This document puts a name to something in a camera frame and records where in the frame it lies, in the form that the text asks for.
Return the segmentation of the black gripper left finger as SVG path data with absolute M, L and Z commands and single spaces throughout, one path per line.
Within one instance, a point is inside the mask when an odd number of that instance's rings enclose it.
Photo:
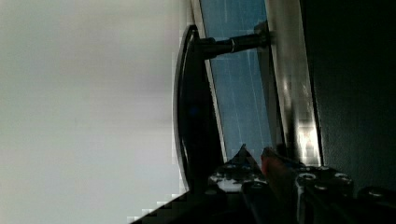
M 244 184 L 252 182 L 267 183 L 259 164 L 245 144 L 208 178 L 209 186 L 217 186 L 225 192 L 240 192 Z

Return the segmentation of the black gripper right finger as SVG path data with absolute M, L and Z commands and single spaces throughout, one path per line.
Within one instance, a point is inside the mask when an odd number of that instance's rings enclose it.
M 355 224 L 353 181 L 333 168 L 306 166 L 276 154 L 261 155 L 262 172 L 292 224 Z

